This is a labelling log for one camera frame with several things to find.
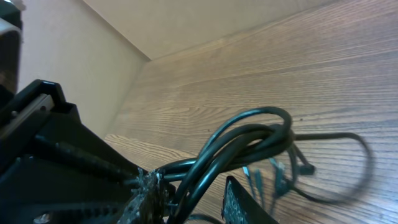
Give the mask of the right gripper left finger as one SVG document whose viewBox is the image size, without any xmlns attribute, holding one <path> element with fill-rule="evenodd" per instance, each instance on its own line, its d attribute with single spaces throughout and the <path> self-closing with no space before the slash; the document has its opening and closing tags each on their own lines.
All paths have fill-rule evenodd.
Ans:
<svg viewBox="0 0 398 224">
<path fill-rule="evenodd" d="M 134 179 L 138 188 L 132 189 L 132 197 L 118 212 L 117 224 L 158 224 L 164 223 L 170 198 L 162 171 L 144 174 Z"/>
</svg>

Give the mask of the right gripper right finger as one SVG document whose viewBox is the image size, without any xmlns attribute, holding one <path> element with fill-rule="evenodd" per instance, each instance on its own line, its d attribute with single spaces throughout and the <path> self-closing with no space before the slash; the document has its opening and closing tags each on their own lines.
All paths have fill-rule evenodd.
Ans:
<svg viewBox="0 0 398 224">
<path fill-rule="evenodd" d="M 221 212 L 227 224 L 279 224 L 233 176 L 227 176 Z"/>
</svg>

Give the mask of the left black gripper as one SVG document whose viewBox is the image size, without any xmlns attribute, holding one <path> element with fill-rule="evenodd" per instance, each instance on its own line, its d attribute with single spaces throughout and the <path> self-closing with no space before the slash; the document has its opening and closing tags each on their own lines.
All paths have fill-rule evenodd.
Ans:
<svg viewBox="0 0 398 224">
<path fill-rule="evenodd" d="M 82 124 L 58 83 L 1 88 L 1 222 L 116 223 L 139 173 Z"/>
</svg>

